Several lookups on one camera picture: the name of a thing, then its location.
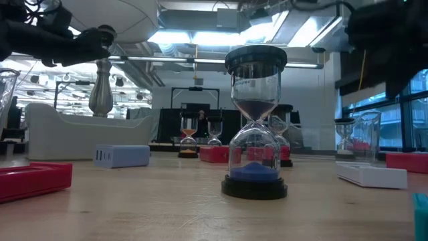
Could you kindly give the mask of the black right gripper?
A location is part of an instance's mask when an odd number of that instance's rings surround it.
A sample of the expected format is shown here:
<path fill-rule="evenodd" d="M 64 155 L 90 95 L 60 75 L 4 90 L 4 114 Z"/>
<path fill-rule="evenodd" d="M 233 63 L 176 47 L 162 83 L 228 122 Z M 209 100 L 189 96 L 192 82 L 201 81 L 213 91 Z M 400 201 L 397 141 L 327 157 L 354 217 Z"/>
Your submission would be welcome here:
<path fill-rule="evenodd" d="M 354 10 L 346 27 L 358 50 L 382 50 L 387 62 L 386 97 L 395 98 L 418 67 L 428 67 L 428 0 L 384 0 Z"/>

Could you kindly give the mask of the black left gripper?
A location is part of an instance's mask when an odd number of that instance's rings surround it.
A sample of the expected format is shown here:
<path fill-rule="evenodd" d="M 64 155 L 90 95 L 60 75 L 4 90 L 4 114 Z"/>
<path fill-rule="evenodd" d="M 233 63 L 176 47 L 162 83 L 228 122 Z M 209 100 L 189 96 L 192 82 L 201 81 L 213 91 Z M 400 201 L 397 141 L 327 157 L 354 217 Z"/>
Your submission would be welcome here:
<path fill-rule="evenodd" d="M 19 53 L 33 56 L 46 66 L 91 62 L 110 56 L 110 29 L 90 28 L 80 34 L 80 44 L 66 23 L 22 23 L 19 27 Z"/>

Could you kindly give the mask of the lavender charger block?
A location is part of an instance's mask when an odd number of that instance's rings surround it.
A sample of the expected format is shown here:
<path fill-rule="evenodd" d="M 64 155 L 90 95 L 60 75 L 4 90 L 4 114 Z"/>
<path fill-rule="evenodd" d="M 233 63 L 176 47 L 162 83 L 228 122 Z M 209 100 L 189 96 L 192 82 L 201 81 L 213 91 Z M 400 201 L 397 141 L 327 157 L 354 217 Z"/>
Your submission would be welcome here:
<path fill-rule="evenodd" d="M 148 145 L 96 145 L 93 163 L 97 167 L 144 167 L 150 162 Z"/>

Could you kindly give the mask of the hourglass with red sand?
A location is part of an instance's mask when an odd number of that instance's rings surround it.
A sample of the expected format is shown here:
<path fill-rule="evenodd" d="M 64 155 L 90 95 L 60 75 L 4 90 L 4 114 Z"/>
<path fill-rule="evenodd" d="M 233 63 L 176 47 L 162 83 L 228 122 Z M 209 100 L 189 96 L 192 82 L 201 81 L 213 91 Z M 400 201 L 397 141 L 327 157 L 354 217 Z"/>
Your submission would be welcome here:
<path fill-rule="evenodd" d="M 293 106 L 289 104 L 279 104 L 270 113 L 268 117 L 268 126 L 274 132 L 275 139 L 281 146 L 287 146 L 290 148 L 290 142 L 285 138 L 284 133 L 290 127 L 290 116 L 293 110 Z M 289 161 L 281 161 L 281 167 L 292 167 L 293 163 L 291 159 Z"/>

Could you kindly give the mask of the hourglass with orange sand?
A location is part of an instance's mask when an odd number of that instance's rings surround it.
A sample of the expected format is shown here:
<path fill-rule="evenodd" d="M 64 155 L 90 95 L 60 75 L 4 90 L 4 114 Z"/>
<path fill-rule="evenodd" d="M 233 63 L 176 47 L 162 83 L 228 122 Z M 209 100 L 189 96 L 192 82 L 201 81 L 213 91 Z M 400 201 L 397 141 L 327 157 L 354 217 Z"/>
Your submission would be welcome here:
<path fill-rule="evenodd" d="M 185 136 L 180 142 L 179 158 L 198 158 L 197 142 L 193 135 L 198 129 L 198 112 L 182 112 L 181 116 L 181 132 Z"/>

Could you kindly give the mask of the hourglass with dark slate sand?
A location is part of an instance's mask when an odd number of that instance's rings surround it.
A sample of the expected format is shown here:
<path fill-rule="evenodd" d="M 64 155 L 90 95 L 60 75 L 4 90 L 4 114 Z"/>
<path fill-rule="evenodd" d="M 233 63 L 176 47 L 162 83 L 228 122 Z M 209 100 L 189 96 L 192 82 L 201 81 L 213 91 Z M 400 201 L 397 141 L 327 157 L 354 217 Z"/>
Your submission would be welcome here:
<path fill-rule="evenodd" d="M 208 133 L 210 146 L 222 146 L 222 142 L 219 140 L 219 136 L 223 130 L 223 118 L 220 116 L 210 116 L 207 118 L 208 122 Z"/>

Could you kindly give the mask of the hourglass with blue sand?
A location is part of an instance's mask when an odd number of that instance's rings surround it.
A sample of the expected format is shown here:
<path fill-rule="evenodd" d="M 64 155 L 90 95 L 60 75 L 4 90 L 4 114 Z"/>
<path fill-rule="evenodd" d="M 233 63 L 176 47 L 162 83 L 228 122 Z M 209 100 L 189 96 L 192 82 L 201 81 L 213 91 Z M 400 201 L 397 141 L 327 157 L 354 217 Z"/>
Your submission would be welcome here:
<path fill-rule="evenodd" d="M 284 50 L 253 45 L 225 57 L 231 76 L 231 101 L 246 124 L 229 142 L 228 173 L 221 191 L 231 197 L 282 199 L 287 186 L 280 177 L 280 144 L 265 120 L 281 97 L 281 77 L 288 62 Z"/>

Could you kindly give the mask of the white lamp shade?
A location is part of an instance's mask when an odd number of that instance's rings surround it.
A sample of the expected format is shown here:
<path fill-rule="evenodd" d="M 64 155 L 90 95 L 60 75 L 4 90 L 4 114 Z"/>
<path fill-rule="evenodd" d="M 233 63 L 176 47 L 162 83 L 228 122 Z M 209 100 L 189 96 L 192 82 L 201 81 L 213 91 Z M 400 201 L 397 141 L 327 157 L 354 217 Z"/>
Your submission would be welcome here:
<path fill-rule="evenodd" d="M 158 29 L 158 0 L 61 0 L 72 13 L 71 26 L 84 31 L 109 25 L 118 43 L 145 42 Z"/>

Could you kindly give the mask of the silver lamp base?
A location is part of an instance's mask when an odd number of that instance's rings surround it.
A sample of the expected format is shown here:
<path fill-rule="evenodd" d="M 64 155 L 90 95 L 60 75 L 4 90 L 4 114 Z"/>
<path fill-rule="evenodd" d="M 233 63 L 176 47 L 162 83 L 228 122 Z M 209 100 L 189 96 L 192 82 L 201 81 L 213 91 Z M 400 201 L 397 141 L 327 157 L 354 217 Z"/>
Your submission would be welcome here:
<path fill-rule="evenodd" d="M 98 30 L 101 32 L 101 46 L 103 50 L 109 52 L 117 34 L 113 27 L 109 25 L 100 25 Z M 110 70 L 112 64 L 108 59 L 102 58 L 96 60 L 97 79 L 91 91 L 88 106 L 93 112 L 93 116 L 107 118 L 108 113 L 113 108 L 113 96 L 110 87 Z"/>

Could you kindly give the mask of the small clear plastic bin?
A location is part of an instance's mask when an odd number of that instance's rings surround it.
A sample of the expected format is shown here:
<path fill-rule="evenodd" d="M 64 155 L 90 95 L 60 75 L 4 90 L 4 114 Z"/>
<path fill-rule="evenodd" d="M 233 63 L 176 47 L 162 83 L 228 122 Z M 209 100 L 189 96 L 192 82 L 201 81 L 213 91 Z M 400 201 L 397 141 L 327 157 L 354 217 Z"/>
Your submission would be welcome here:
<path fill-rule="evenodd" d="M 351 134 L 352 150 L 361 162 L 373 163 L 379 153 L 381 113 L 364 112 L 357 116 Z"/>

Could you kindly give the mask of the hourglass with white sand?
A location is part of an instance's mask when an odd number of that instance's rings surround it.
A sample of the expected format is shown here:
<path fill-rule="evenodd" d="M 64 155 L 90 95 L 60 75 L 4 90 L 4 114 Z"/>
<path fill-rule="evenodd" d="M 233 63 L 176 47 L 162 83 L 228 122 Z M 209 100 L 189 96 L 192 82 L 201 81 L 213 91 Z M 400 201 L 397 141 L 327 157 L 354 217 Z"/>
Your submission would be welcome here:
<path fill-rule="evenodd" d="M 354 130 L 355 120 L 353 118 L 336 118 L 334 120 L 336 133 L 340 137 L 337 144 L 336 159 L 355 159 L 354 147 L 351 136 Z"/>

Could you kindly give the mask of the large clear plastic bin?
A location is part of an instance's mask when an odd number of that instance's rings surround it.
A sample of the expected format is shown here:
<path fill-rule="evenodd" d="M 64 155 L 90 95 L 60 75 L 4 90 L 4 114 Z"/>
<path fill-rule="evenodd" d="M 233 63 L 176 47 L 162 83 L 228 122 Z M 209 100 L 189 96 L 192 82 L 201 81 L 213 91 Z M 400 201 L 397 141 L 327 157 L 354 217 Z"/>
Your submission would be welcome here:
<path fill-rule="evenodd" d="M 0 68 L 0 137 L 7 122 L 7 115 L 19 75 L 17 70 Z"/>

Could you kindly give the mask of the clear dish with red block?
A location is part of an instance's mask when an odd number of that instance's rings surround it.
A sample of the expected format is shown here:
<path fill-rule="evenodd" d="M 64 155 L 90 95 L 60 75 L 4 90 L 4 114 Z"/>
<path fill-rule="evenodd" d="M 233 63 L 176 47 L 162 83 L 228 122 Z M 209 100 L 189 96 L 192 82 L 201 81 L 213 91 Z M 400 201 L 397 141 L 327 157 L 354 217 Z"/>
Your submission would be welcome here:
<path fill-rule="evenodd" d="M 91 159 L 97 145 L 147 145 L 153 120 L 62 114 L 48 104 L 30 103 L 25 108 L 27 158 Z"/>

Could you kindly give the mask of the white flat digital timer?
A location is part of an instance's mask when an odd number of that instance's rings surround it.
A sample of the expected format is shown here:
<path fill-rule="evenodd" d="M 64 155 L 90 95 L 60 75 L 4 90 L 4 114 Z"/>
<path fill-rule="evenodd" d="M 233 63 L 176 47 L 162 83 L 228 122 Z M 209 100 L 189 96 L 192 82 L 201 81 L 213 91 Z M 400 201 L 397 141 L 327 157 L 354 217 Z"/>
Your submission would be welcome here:
<path fill-rule="evenodd" d="M 361 187 L 374 187 L 385 189 L 407 189 L 407 171 L 375 167 L 369 163 L 336 162 L 336 175 L 338 178 Z"/>

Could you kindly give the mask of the teal flat digital timer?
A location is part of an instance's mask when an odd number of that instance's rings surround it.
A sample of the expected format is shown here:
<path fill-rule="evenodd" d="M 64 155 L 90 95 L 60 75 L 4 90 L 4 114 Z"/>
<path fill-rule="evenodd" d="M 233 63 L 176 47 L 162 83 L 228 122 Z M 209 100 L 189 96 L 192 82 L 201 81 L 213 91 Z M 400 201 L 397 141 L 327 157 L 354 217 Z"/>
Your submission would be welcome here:
<path fill-rule="evenodd" d="M 415 241 L 428 241 L 428 196 L 424 193 L 414 193 L 412 198 Z"/>

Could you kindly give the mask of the red flat digital timer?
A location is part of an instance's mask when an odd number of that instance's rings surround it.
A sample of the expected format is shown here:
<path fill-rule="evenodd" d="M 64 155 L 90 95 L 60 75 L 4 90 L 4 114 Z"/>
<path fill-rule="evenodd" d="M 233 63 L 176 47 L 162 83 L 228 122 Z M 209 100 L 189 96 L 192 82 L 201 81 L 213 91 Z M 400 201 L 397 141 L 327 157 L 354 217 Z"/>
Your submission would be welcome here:
<path fill-rule="evenodd" d="M 30 162 L 0 168 L 0 204 L 67 189 L 72 185 L 71 163 Z"/>

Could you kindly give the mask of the black aluminium table frame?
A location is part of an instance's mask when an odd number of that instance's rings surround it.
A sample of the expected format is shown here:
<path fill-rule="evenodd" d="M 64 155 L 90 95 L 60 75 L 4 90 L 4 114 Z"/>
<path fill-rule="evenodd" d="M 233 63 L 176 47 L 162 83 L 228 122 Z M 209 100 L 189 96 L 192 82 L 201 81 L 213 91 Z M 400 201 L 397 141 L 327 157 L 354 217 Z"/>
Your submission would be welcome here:
<path fill-rule="evenodd" d="M 151 151 L 156 152 L 179 152 L 180 145 L 174 143 L 149 143 Z"/>

